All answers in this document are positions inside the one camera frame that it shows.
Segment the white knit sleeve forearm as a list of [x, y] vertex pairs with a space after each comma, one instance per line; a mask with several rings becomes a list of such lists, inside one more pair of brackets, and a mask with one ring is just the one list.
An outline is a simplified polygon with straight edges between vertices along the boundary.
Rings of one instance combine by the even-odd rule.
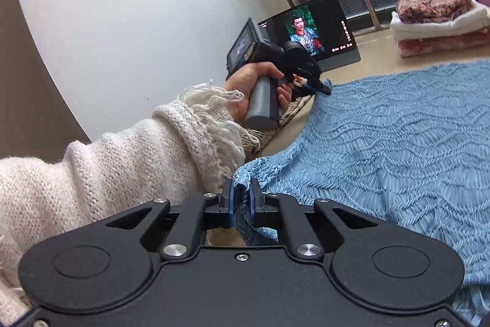
[[228, 112], [238, 90], [201, 84], [117, 134], [70, 143], [63, 159], [1, 161], [1, 321], [27, 312], [17, 266], [49, 237], [165, 197], [218, 192], [244, 162], [242, 128]]

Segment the person's left hand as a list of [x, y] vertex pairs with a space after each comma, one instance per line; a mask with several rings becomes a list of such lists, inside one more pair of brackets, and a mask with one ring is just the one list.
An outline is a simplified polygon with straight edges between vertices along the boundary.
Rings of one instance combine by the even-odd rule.
[[269, 61], [248, 63], [232, 74], [224, 83], [226, 91], [239, 91], [243, 97], [240, 101], [228, 102], [226, 107], [232, 119], [241, 124], [248, 112], [249, 97], [260, 77], [266, 76], [281, 80], [284, 74]]

